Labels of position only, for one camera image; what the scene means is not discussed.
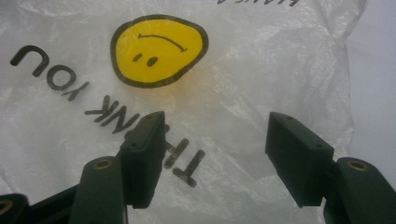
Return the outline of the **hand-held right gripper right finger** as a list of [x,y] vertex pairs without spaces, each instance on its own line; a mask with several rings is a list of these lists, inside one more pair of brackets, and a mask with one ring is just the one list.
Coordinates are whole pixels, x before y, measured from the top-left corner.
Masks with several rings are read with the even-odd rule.
[[332,146],[299,120],[271,112],[265,153],[300,207],[321,205],[325,173],[332,165]]

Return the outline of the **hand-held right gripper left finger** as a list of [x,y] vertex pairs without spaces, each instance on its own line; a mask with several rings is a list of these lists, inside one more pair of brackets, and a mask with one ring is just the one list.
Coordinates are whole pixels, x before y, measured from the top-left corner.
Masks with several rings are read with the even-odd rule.
[[134,209],[149,207],[162,172],[165,151],[163,111],[146,115],[125,134],[119,158],[125,202]]

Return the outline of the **clear plastic bag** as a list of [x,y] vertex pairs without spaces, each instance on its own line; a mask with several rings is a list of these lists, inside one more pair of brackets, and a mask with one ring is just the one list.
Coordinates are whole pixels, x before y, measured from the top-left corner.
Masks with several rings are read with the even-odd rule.
[[[0,195],[39,202],[84,164],[112,156],[144,116],[165,114],[166,159],[131,224],[324,224],[265,154],[271,112],[291,115],[337,157],[353,132],[347,36],[366,0],[0,0]],[[163,14],[203,27],[205,56],[155,89],[122,83],[110,43]]]

